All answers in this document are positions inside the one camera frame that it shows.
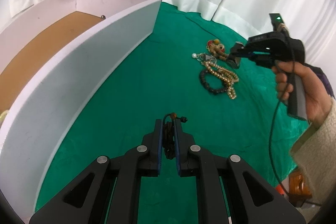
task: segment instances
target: pile of jewelry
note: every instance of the pile of jewelry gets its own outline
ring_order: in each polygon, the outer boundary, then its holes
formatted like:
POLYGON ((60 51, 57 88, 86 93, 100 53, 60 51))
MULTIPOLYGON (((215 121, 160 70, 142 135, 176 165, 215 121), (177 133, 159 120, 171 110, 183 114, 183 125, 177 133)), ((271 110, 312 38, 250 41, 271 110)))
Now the pile of jewelry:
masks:
POLYGON ((228 56, 225 53, 224 45, 221 44, 218 39, 215 39, 209 40, 207 42, 206 48, 211 55, 206 53, 192 54, 192 58, 200 61, 201 64, 205 66, 205 69, 202 70, 199 74, 199 80, 202 86, 214 95, 227 92, 227 95, 230 99, 235 99, 237 95, 233 85, 234 83, 237 83, 239 81, 238 76, 234 72, 217 65, 217 59, 226 61, 226 58, 228 56), (214 89, 210 87, 209 83, 207 83, 205 80, 206 74, 212 74, 219 78, 222 82, 223 87, 219 89, 214 89))

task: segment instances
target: person's arm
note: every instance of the person's arm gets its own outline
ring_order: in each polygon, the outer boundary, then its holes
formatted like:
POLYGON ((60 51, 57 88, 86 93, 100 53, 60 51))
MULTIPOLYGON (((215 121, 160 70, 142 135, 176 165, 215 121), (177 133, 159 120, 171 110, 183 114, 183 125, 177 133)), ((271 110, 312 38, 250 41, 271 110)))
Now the person's arm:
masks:
MULTIPOLYGON (((281 62, 278 66, 286 72, 293 69, 292 62, 281 62)), ((287 76, 275 67, 272 71, 276 74, 280 97, 287 85, 287 76)), ((323 203, 336 185, 336 102, 310 68, 295 63, 295 73, 302 78, 311 125, 294 143, 290 155, 307 179, 313 199, 323 203)), ((289 84, 282 100, 287 100, 292 91, 293 86, 289 84)))

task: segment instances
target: red object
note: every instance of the red object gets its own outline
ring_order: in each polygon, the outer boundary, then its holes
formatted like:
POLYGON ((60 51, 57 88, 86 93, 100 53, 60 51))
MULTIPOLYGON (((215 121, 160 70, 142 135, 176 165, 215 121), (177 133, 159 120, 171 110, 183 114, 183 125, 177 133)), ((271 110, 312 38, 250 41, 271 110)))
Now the red object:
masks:
POLYGON ((277 190, 280 195, 284 195, 285 194, 285 192, 282 189, 282 187, 281 187, 280 184, 277 187, 275 187, 275 190, 277 190))

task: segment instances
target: human hand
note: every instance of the human hand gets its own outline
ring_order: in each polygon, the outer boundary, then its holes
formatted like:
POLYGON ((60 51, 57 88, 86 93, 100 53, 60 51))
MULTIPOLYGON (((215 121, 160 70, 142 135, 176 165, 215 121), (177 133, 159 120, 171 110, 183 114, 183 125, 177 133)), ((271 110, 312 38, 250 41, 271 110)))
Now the human hand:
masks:
MULTIPOLYGON (((285 72, 292 72, 293 62, 279 62, 278 67, 285 72)), ((272 71, 276 75, 276 90, 278 91, 278 98, 280 98, 287 85, 287 75, 283 72, 279 72, 276 67, 272 67, 272 71)), ((315 128, 319 128, 331 110, 332 101, 330 96, 321 80, 310 68, 295 62, 294 72, 302 79, 308 120, 312 122, 315 128)), ((293 85, 289 84, 281 100, 288 100, 289 94, 293 89, 293 85)))

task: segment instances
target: silver screw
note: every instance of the silver screw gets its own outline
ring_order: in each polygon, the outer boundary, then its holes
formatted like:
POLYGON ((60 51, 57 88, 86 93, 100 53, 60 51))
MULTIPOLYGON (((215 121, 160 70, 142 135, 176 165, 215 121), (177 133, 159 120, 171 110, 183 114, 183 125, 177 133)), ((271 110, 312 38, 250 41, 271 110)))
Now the silver screw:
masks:
POLYGON ((240 162, 240 157, 238 155, 231 155, 230 160, 233 162, 240 162))
POLYGON ((97 158, 97 162, 99 164, 104 164, 104 163, 107 162, 107 157, 106 156, 100 156, 100 157, 97 158))
POLYGON ((136 149, 139 152, 145 152, 147 150, 147 146, 145 146, 145 145, 139 145, 136 149))
POLYGON ((200 149, 201 149, 201 147, 197 144, 194 144, 190 147, 190 150, 194 151, 194 152, 198 152, 198 151, 200 151, 200 149))

